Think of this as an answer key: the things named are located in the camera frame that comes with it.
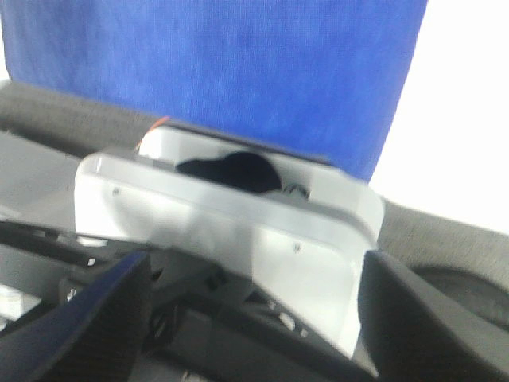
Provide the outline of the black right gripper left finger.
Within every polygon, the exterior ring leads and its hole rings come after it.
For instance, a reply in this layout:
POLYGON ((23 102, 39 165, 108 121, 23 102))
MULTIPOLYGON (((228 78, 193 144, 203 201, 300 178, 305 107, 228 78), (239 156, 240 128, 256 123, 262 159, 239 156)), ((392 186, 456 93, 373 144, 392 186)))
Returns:
POLYGON ((126 381, 150 314, 150 259, 135 252, 69 302, 2 337, 1 379, 126 381))

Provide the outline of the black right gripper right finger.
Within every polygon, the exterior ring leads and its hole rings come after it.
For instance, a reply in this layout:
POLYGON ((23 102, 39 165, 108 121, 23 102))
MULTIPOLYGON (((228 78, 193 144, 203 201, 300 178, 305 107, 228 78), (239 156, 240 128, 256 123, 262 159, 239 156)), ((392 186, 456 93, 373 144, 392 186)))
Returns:
POLYGON ((364 257, 358 311, 381 381, 508 379, 507 332, 385 252, 364 257))

